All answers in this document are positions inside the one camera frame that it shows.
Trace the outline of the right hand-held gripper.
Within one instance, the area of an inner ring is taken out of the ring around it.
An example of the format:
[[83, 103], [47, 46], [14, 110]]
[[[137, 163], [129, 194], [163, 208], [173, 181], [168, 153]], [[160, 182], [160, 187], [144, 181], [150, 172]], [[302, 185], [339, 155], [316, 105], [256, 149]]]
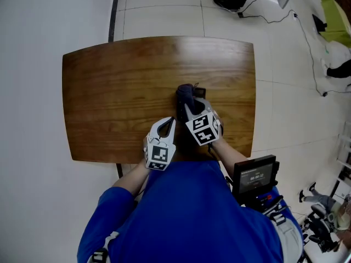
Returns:
[[199, 146], [210, 144], [219, 139], [216, 113], [209, 101], [195, 98], [196, 117], [187, 104], [184, 104], [186, 126]]

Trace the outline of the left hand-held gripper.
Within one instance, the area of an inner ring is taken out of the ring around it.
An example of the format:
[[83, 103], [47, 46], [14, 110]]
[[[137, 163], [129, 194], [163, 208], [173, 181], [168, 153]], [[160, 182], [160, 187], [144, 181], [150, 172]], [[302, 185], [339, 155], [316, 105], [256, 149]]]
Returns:
[[145, 166], [151, 170], [165, 171], [176, 152], [173, 144], [176, 119], [165, 117], [154, 123], [148, 137], [148, 160]]

